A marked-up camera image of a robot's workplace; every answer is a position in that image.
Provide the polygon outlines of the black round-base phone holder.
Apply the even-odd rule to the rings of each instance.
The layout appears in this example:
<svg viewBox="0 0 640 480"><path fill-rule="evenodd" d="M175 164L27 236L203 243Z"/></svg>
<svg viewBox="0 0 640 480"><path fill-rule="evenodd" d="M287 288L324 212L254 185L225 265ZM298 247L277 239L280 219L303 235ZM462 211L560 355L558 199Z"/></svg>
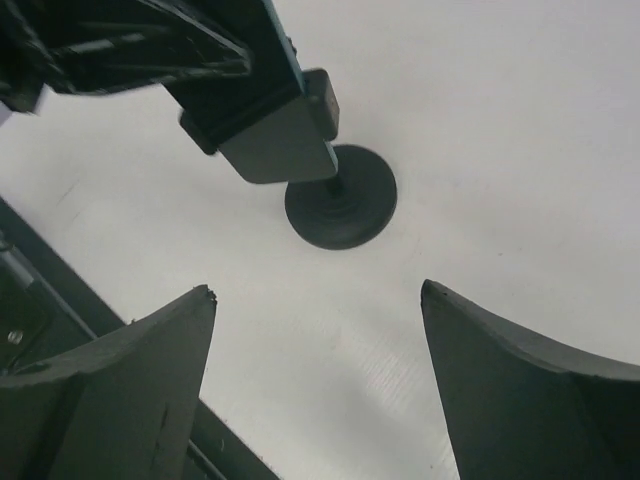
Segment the black round-base phone holder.
<svg viewBox="0 0 640 480"><path fill-rule="evenodd" d="M284 206L295 232L327 250L360 246L391 220L397 185L388 163L377 153L351 144L334 145L340 109L329 74L320 68L303 72L313 119L337 158L334 176L286 186Z"/></svg>

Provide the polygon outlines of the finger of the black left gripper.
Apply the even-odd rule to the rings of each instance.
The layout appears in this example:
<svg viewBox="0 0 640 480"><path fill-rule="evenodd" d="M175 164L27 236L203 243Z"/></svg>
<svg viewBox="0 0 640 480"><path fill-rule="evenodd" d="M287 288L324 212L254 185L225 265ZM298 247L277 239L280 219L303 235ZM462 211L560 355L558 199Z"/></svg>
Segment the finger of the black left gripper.
<svg viewBox="0 0 640 480"><path fill-rule="evenodd" d="M201 1L4 1L4 43L67 95L244 77L252 54Z"/></svg>

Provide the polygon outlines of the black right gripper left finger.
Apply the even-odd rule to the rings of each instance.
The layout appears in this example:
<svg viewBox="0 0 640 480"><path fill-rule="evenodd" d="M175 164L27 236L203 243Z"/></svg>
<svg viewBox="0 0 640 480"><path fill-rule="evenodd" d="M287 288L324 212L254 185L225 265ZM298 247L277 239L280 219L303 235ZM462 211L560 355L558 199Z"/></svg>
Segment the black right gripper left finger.
<svg viewBox="0 0 640 480"><path fill-rule="evenodd" d="M200 285L2 376L2 478L181 478L215 313Z"/></svg>

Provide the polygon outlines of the teal smartphone black screen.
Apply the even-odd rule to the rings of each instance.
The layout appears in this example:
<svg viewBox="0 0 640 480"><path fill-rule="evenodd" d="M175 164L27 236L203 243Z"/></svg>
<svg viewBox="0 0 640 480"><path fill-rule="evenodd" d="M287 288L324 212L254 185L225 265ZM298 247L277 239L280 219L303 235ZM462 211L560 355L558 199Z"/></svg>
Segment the teal smartphone black screen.
<svg viewBox="0 0 640 480"><path fill-rule="evenodd" d="M306 182L337 172L333 147L316 125L303 71L270 1L199 1L249 49L249 75L168 86L180 124L208 155L219 152L254 184Z"/></svg>

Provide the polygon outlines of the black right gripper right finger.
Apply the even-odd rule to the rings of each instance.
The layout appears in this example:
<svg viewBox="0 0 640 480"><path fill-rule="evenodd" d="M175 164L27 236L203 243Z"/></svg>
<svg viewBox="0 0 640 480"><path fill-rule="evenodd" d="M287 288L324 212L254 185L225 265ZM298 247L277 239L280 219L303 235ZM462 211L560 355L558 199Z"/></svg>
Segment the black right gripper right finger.
<svg viewBox="0 0 640 480"><path fill-rule="evenodd" d="M638 478L638 366L560 343L431 280L421 310L461 478Z"/></svg>

